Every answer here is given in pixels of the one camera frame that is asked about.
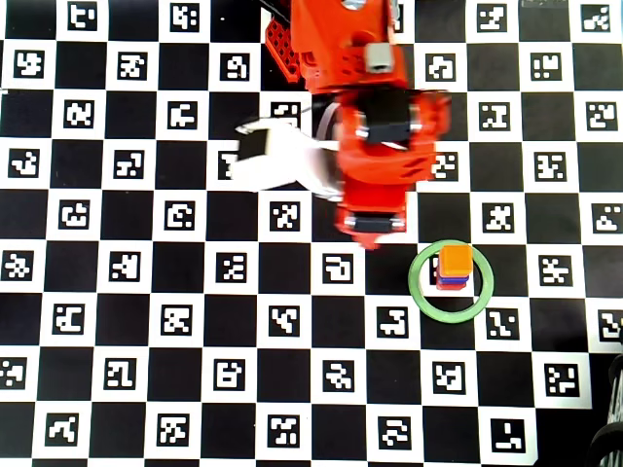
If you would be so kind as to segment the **orange-red gripper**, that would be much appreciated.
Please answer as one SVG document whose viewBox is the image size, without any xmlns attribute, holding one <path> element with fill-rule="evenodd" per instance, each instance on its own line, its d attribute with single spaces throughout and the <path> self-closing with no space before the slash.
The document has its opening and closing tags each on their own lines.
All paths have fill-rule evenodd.
<svg viewBox="0 0 623 467">
<path fill-rule="evenodd" d="M 381 236 L 406 231 L 406 192 L 431 178 L 436 143 L 450 126 L 451 98 L 369 87 L 344 93 L 340 104 L 343 200 L 335 225 L 374 250 Z"/>
</svg>

